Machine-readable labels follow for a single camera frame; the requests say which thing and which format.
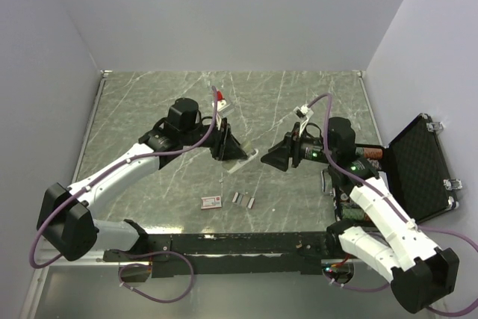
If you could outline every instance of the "gray wall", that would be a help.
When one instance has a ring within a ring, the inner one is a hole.
[[[364,69],[402,0],[63,0],[102,69]]]
[[[99,74],[59,0],[0,0],[0,317],[30,285],[43,192],[68,183]]]
[[[367,91],[384,142],[419,112],[445,124],[440,135],[453,175],[465,181],[460,208],[432,225],[478,240],[478,0],[404,0],[367,69]],[[459,253],[456,293],[461,309],[477,297],[477,254],[453,238],[438,242]],[[478,313],[468,318],[476,318]]]

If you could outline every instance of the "metal latch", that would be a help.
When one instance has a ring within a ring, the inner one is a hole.
[[[443,131],[443,123],[437,122],[437,123],[427,123],[426,124],[426,129],[429,132],[440,132]]]
[[[447,191],[461,190],[463,188],[461,179],[444,179],[443,186],[445,186]]]

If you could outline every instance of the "gray marble tabletop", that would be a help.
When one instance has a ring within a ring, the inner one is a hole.
[[[233,135],[251,140],[261,155],[292,129],[295,106],[326,91],[334,96],[332,115],[352,121],[357,141],[378,143],[355,72],[118,72],[105,81],[78,180],[125,153],[179,97],[195,99],[210,115],[211,85],[235,103]],[[314,106],[320,126],[325,107],[325,100]],[[130,218],[157,233],[321,231],[335,220],[332,199],[320,190],[324,167],[303,161],[283,173],[257,157],[229,175],[208,149],[197,149],[132,185],[98,219]],[[232,203],[236,191],[254,196],[254,207]],[[200,209],[201,197],[218,195],[222,208]]]

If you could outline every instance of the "purple cable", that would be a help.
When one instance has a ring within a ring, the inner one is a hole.
[[[171,252],[169,250],[162,250],[160,252],[153,252],[153,253],[147,253],[147,254],[139,254],[139,255],[130,255],[126,252],[123,252],[122,250],[118,250],[118,252],[121,252],[125,255],[127,255],[129,258],[132,258],[132,259],[139,259],[139,258],[149,258],[151,256],[154,256],[154,255],[162,255],[162,254],[170,254],[170,255],[175,255],[176,257],[182,259],[183,261],[186,262],[187,266],[189,267],[189,271],[190,271],[190,281],[189,281],[189,285],[187,286],[186,290],[183,291],[183,293],[179,296],[179,297],[176,297],[174,299],[158,299],[158,298],[154,298],[154,297],[151,297],[150,295],[144,293],[143,291],[140,291],[132,286],[130,286],[128,283],[125,283],[122,279],[121,279],[121,274],[122,272],[126,269],[126,268],[130,268],[130,267],[144,267],[144,268],[150,268],[149,265],[146,265],[146,264],[140,264],[140,263],[131,263],[131,264],[127,264],[126,266],[124,266],[123,268],[121,268],[118,272],[118,279],[119,279],[119,282],[121,283],[121,286],[129,289],[130,291],[133,291],[134,293],[136,294],[139,294],[140,296],[146,298],[146,299],[149,299],[149,300],[152,300],[153,302],[156,302],[156,303],[164,303],[164,304],[168,304],[168,303],[174,303],[174,302],[178,302],[179,300],[181,300],[182,298],[186,297],[189,292],[191,291],[191,289],[193,288],[193,285],[194,285],[194,269],[193,269],[193,265],[191,264],[190,261],[187,260],[186,257],[184,257],[183,255],[179,254],[179,253],[176,253],[176,252]]]
[[[146,153],[143,155],[136,155],[129,160],[135,161],[140,158],[148,158],[148,157],[159,157],[159,156],[174,156],[174,155],[180,155],[186,152],[191,151],[192,149],[195,149],[199,146],[201,146],[204,141],[209,137],[209,135],[212,133],[214,126],[216,124],[216,115],[217,115],[217,89],[215,86],[211,87],[214,95],[214,109],[213,109],[213,114],[212,114],[212,120],[211,124],[209,125],[209,128],[205,135],[199,140],[197,143],[192,145],[191,147],[188,147],[187,149],[180,149],[178,151],[170,151],[170,152],[153,152],[153,153]],[[104,171],[101,175],[96,177],[93,181],[91,181],[87,186],[93,187],[97,185],[101,180],[112,174],[114,171],[118,170],[120,167],[124,166],[127,164],[128,160],[123,160],[121,162],[118,162],[114,166],[111,166],[108,168],[106,171]],[[61,254],[55,256],[54,258],[50,259],[49,261],[38,264],[35,262],[35,250],[37,248],[38,242],[40,241],[43,233],[45,232],[46,227],[50,224],[50,222],[55,218],[65,207],[67,207],[71,202],[73,202],[75,199],[79,198],[81,195],[85,194],[87,192],[86,186],[83,187],[81,190],[79,190],[77,193],[74,193],[69,199],[67,199],[65,202],[63,202],[61,205],[59,205],[43,222],[43,224],[40,226],[38,229],[35,238],[33,239],[33,243],[30,247],[30,253],[28,254],[28,261],[30,262],[30,265],[35,268],[35,269],[41,269],[44,267],[48,267],[51,263],[57,261],[59,258],[61,258]]]
[[[324,132],[324,135],[323,135],[323,151],[326,155],[327,161],[337,171],[343,173],[345,176],[348,176],[349,178],[354,179],[354,180],[358,181],[359,183],[362,183],[363,185],[369,187],[371,190],[375,191],[379,196],[381,196],[386,201],[386,203],[391,207],[391,209],[397,214],[397,216],[403,222],[407,222],[407,219],[400,213],[400,211],[397,208],[395,208],[394,204],[386,196],[384,196],[383,193],[378,188],[375,188],[373,185],[369,184],[368,182],[366,182],[365,180],[361,179],[360,177],[354,175],[353,173],[350,173],[350,172],[344,170],[342,167],[340,167],[338,164],[336,164],[334,162],[334,160],[332,159],[332,156],[330,155],[330,152],[329,152],[329,138],[328,138],[329,118],[330,118],[330,111],[332,110],[332,94],[331,93],[324,93],[322,95],[319,95],[318,97],[316,97],[315,99],[310,101],[309,104],[307,105],[307,107],[308,108],[312,107],[316,102],[323,99],[324,97],[327,97],[327,99],[328,99],[327,109],[326,109],[326,116],[325,116],[325,120],[324,120],[324,124],[323,124],[323,132]],[[430,227],[426,227],[426,226],[419,226],[418,228],[420,228],[422,231],[425,231],[425,232],[442,233],[442,234],[445,234],[445,235],[452,235],[454,237],[460,238],[463,241],[470,244],[476,250],[476,252],[478,253],[478,244],[476,244],[471,238],[467,237],[466,235],[462,235],[461,233],[446,230],[446,229],[434,229],[434,228],[430,228]],[[344,289],[348,289],[348,290],[351,290],[351,291],[362,291],[362,292],[367,292],[367,293],[373,293],[375,291],[381,291],[381,290],[388,287],[388,283],[386,283],[382,287],[375,288],[375,289],[363,289],[363,288],[356,288],[356,287],[345,286],[345,285],[342,286],[342,285],[340,285],[338,283],[335,283],[335,282],[333,284],[336,284],[336,285],[338,285],[338,286],[340,286]],[[441,311],[436,310],[436,309],[431,308],[431,307],[427,307],[427,309],[430,310],[433,313],[438,314],[438,315],[443,315],[443,316],[447,316],[447,317],[451,317],[451,318],[456,318],[456,317],[461,317],[463,315],[471,313],[477,307],[478,307],[478,299],[476,299],[474,302],[472,302],[472,304],[470,304],[467,308],[465,308],[463,310],[460,310],[458,312],[453,312],[453,313],[441,312]]]

